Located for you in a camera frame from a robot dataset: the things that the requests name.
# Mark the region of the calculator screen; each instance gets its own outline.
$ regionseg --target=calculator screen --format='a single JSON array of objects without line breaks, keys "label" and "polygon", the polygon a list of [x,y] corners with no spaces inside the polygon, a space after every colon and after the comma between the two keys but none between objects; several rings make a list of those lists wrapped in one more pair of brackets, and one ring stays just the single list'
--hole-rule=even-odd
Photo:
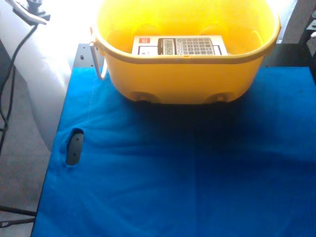
[{"label": "calculator screen", "polygon": [[158,39],[159,55],[215,55],[210,38]]}]

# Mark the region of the bin rim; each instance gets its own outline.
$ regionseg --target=bin rim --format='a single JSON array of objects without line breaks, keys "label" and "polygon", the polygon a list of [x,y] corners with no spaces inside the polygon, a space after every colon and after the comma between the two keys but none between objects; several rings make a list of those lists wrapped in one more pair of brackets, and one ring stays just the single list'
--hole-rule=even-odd
[{"label": "bin rim", "polygon": [[121,51],[110,45],[100,34],[97,27],[97,17],[92,26],[93,40],[91,41],[100,47],[102,51],[126,63],[132,64],[240,64],[254,61],[263,56],[269,55],[277,42],[281,30],[280,18],[277,12],[269,6],[274,18],[274,30],[270,39],[260,48],[248,53],[227,55],[227,56],[190,56],[190,55],[157,55],[157,56],[140,56]]}]

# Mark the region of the white handle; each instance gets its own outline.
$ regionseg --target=white handle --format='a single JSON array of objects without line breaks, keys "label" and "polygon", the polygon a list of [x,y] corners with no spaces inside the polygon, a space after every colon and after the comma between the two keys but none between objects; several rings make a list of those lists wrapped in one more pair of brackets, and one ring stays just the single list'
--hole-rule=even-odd
[{"label": "white handle", "polygon": [[7,0],[12,7],[17,10],[25,19],[34,22],[36,24],[43,24],[46,25],[47,21],[44,20],[43,18],[40,18],[38,16],[34,16],[30,14],[28,11],[26,11],[23,7],[21,7],[19,4],[17,4],[14,0]]},{"label": "white handle", "polygon": [[100,66],[99,66],[98,58],[97,58],[97,53],[96,53],[95,47],[94,47],[94,42],[91,42],[89,46],[90,46],[90,49],[91,49],[92,58],[93,58],[95,70],[97,71],[98,78],[100,80],[104,80],[105,79],[105,74],[107,72],[107,61],[104,59],[103,70],[102,70],[102,74],[101,74]]}]

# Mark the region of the bin handle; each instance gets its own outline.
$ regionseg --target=bin handle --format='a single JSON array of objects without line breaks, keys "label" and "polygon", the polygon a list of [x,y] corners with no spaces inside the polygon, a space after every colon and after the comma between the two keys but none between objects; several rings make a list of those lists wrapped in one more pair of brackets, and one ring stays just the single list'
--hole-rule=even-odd
[{"label": "bin handle", "polygon": [[92,59],[93,59],[93,62],[94,62],[94,66],[95,66],[95,70],[97,72],[98,78],[100,80],[104,80],[105,76],[106,76],[106,72],[107,72],[107,61],[104,59],[103,70],[102,70],[102,74],[101,74],[100,66],[99,66],[99,62],[98,62],[98,58],[97,58],[97,53],[95,51],[94,42],[91,42],[89,46],[90,46],[90,49],[91,49]]}]

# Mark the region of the calculator keypad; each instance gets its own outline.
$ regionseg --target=calculator keypad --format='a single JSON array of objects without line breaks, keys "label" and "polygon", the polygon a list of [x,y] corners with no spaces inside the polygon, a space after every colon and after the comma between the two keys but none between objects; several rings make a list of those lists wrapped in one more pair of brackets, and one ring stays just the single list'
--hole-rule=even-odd
[{"label": "calculator keypad", "polygon": [[215,55],[210,38],[176,39],[178,55]]}]

